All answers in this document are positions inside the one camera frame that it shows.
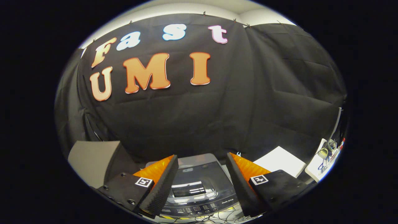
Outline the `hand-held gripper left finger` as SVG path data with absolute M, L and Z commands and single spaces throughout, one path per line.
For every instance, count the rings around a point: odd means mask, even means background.
M 178 157 L 171 155 L 134 174 L 117 174 L 98 193 L 131 213 L 155 218 L 165 206 L 177 170 Z

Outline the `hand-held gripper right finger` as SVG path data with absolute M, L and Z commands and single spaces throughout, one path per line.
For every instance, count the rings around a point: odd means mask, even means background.
M 233 153 L 226 166 L 244 216 L 273 213 L 300 198 L 308 184 L 283 170 L 269 171 Z

